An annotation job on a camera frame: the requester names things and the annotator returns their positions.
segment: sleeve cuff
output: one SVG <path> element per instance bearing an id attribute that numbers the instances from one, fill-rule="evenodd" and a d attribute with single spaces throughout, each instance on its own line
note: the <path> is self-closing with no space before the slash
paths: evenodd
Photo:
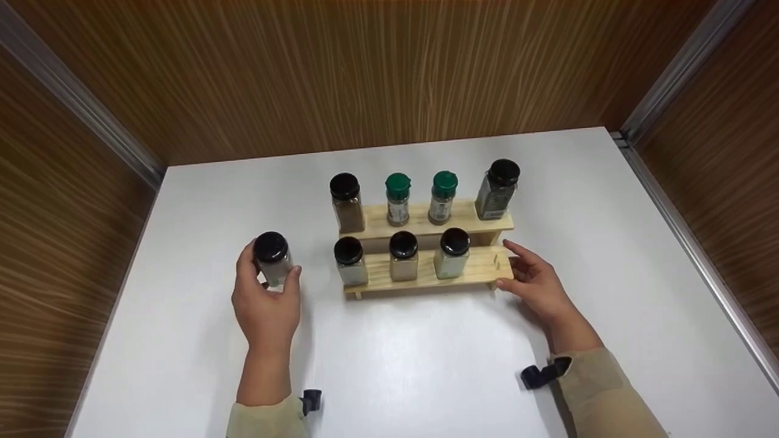
<path id="1" fill-rule="evenodd" d="M 272 406 L 233 404 L 227 424 L 227 438 L 279 436 L 292 422 L 303 419 L 303 403 L 290 395 Z"/>
<path id="2" fill-rule="evenodd" d="M 566 373 L 557 379 L 569 406 L 587 403 L 603 391 L 630 385 L 617 360 L 606 348 L 567 351 L 553 355 L 552 360 L 561 356 L 572 359 Z"/>

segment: spice rack shelf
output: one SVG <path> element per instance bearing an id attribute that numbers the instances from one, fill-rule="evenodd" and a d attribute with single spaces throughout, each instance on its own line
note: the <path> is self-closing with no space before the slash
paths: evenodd
<path id="1" fill-rule="evenodd" d="M 388 253 L 367 254 L 365 255 L 365 266 L 368 269 L 368 283 L 345 287 L 344 293 L 354 294 L 357 299 L 362 299 L 363 292 L 399 291 L 462 284 L 486 284 L 490 289 L 494 289 L 493 283 L 496 278 L 511 278 L 513 276 L 509 257 L 502 246 L 471 247 L 471 255 L 468 257 L 462 275 L 446 280 L 439 280 L 435 275 L 434 255 L 435 250 L 418 253 L 419 266 L 416 280 L 392 281 L 390 278 L 390 255 Z"/>
<path id="2" fill-rule="evenodd" d="M 494 221 L 482 221 L 476 214 L 475 200 L 455 199 L 452 203 L 452 216 L 443 225 L 431 224 L 428 220 L 429 203 L 412 203 L 408 206 L 408 224 L 393 227 L 387 223 L 387 207 L 385 204 L 367 205 L 362 207 L 365 217 L 365 231 L 342 233 L 339 237 L 353 236 L 360 239 L 365 247 L 365 253 L 386 253 L 390 237 L 400 230 L 407 230 L 420 238 L 420 249 L 425 246 L 432 249 L 435 245 L 426 245 L 424 237 L 441 235 L 447 228 L 457 227 L 467 231 L 471 236 L 471 247 L 488 246 L 497 243 L 500 233 L 514 229 L 514 221 L 508 211 L 502 218 Z"/>

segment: hand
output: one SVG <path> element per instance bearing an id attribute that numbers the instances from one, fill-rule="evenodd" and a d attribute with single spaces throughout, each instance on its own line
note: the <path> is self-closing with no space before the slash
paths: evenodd
<path id="1" fill-rule="evenodd" d="M 520 297 L 548 329 L 552 351 L 587 351 L 603 347 L 595 329 L 579 313 L 562 288 L 555 268 L 544 259 L 510 240 L 503 245 L 511 257 L 514 278 L 499 278 L 495 285 Z"/>
<path id="2" fill-rule="evenodd" d="M 503 245 L 516 254 L 509 258 L 514 278 L 499 278 L 495 285 L 520 297 L 546 326 L 578 313 L 551 264 L 510 240 Z"/>
<path id="3" fill-rule="evenodd" d="M 257 279 L 252 262 L 252 240 L 236 264 L 233 308 L 235 319 L 249 342 L 249 350 L 263 357 L 289 361 L 292 337 L 300 323 L 300 273 L 292 268 L 284 282 L 284 292 L 265 289 Z"/>

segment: wrist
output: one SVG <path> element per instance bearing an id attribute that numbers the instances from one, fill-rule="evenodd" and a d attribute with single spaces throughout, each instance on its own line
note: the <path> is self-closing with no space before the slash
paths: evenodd
<path id="1" fill-rule="evenodd" d="M 569 308 L 556 313 L 552 318 L 545 322 L 549 330 L 556 331 L 567 330 L 567 327 L 575 326 L 581 320 L 584 320 L 584 316 L 576 307 L 571 305 Z"/>
<path id="2" fill-rule="evenodd" d="M 273 406 L 291 392 L 289 352 L 249 348 L 236 401 L 244 406 Z"/>
<path id="3" fill-rule="evenodd" d="M 249 345 L 249 350 L 246 352 L 247 360 L 272 368 L 288 367 L 290 355 L 291 348 L 262 348 L 252 345 Z"/>
<path id="4" fill-rule="evenodd" d="M 578 310 L 550 324 L 549 335 L 552 352 L 556 354 L 566 351 L 590 351 L 604 346 L 590 322 Z"/>

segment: black clip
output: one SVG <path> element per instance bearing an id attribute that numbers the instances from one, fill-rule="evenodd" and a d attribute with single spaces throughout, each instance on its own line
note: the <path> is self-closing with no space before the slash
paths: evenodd
<path id="1" fill-rule="evenodd" d="M 300 401 L 303 402 L 303 416 L 305 417 L 309 412 L 318 411 L 322 407 L 322 391 L 305 390 Z"/>
<path id="2" fill-rule="evenodd" d="M 568 371 L 568 367 L 571 366 L 572 361 L 573 359 L 570 357 L 562 356 L 555 358 L 551 365 L 545 366 L 541 370 L 535 365 L 528 366 L 520 374 L 522 383 L 524 383 L 525 387 L 529 390 L 536 390 L 543 387 L 547 383 L 565 375 L 566 371 Z"/>

